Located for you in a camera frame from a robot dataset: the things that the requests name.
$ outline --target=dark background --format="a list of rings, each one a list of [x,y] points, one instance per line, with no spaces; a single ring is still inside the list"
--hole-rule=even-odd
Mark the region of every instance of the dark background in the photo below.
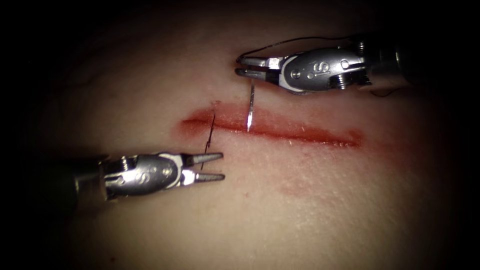
[[[445,110],[451,112],[451,131],[456,133],[458,141],[452,142],[455,148],[455,155],[452,160],[457,163],[458,192],[456,194],[455,213],[459,222],[452,227],[455,233],[451,241],[446,242],[445,254],[438,258],[439,269],[444,268],[445,260],[449,269],[467,268],[473,261],[475,238],[473,230],[473,217],[478,212],[474,210],[473,190],[474,183],[480,178],[475,175],[475,168],[478,166],[475,158],[477,152],[476,134],[474,132],[479,121],[476,119],[475,104],[468,98],[472,90],[472,82],[462,78],[459,73],[450,72],[458,65],[455,36],[459,36],[459,29],[448,22],[448,10],[433,8],[429,4],[419,2],[386,3],[384,1],[366,1],[372,9],[378,11],[378,18],[383,21],[386,27],[414,27],[421,31],[428,32],[438,38],[432,40],[435,53],[445,59],[445,66],[435,66],[438,72],[445,73],[445,87],[439,90],[439,96],[445,99]],[[349,1],[342,1],[339,5],[348,5]],[[168,3],[169,8],[174,8],[175,3]],[[166,8],[166,5],[156,5],[156,8]],[[22,12],[18,14],[16,21],[10,27],[12,31],[11,43],[14,48],[4,51],[7,58],[13,57],[13,64],[10,66],[12,76],[6,80],[15,81],[13,91],[9,91],[7,105],[14,105],[7,116],[9,132],[13,134],[14,148],[11,153],[12,159],[17,160],[19,168],[25,168],[25,164],[32,162],[29,156],[35,152],[29,143],[22,140],[26,132],[34,132],[31,127],[35,124],[35,114],[38,112],[38,105],[55,91],[53,81],[59,79],[59,75],[68,73],[71,68],[69,63],[72,53],[80,43],[88,40],[96,30],[108,25],[113,21],[122,20],[132,14],[139,13],[144,9],[150,9],[152,5],[144,1],[123,1],[123,2],[88,2],[69,1],[61,3],[25,3],[20,7]],[[20,215],[14,214],[14,229],[23,231],[25,228],[38,228],[28,216],[28,205],[18,204]],[[20,233],[16,240],[20,245],[16,252],[21,252],[22,247],[32,247],[38,243],[35,234],[41,234],[41,230],[33,231],[33,234]],[[31,260],[31,263],[39,263],[38,260]]]

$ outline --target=blood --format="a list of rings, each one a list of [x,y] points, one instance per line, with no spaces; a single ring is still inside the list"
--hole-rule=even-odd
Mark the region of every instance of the blood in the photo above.
[[[215,130],[231,131],[238,135],[317,143],[339,148],[358,148],[362,144],[363,134],[355,128],[347,129],[342,134],[333,134],[326,129],[308,126],[260,107],[255,108],[253,124],[247,132],[248,110],[249,107],[244,104],[222,103],[216,100],[211,106],[192,112],[178,123],[177,129],[183,136],[203,135],[204,131],[210,130],[215,113]]]

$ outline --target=suture needle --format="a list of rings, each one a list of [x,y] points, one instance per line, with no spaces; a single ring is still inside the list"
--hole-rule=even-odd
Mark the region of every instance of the suture needle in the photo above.
[[[251,79],[250,83],[250,107],[248,108],[248,118],[246,120],[246,132],[250,131],[252,126],[252,118],[254,116],[254,95],[255,95],[255,81]]]

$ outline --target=engraved logo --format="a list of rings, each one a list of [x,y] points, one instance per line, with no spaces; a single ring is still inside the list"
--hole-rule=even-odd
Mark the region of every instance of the engraved logo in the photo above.
[[[315,73],[315,76],[330,74],[329,69],[330,69],[330,66],[329,66],[329,63],[327,62],[320,62],[320,63],[318,61],[314,62],[313,72]]]

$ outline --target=pink skin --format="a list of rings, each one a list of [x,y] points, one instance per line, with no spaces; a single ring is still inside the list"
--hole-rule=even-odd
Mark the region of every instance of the pink skin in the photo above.
[[[209,151],[225,158],[203,170],[226,179],[122,198],[79,215],[62,234],[73,243],[67,250],[77,266],[433,265],[449,218],[452,173],[442,148],[449,138],[438,136],[438,104],[415,89],[388,98],[355,87],[295,96],[258,82],[246,133],[250,82],[234,73],[239,54],[292,37],[371,29],[357,23],[368,12],[357,8],[320,5],[320,17],[315,8],[266,8],[147,12],[84,48],[85,55],[103,50],[81,61],[63,94],[45,106],[42,146],[76,149],[67,153],[75,156],[202,153],[210,131],[202,114],[212,109],[218,122]],[[332,43],[295,46],[289,50]],[[302,137],[302,127],[312,137]]]

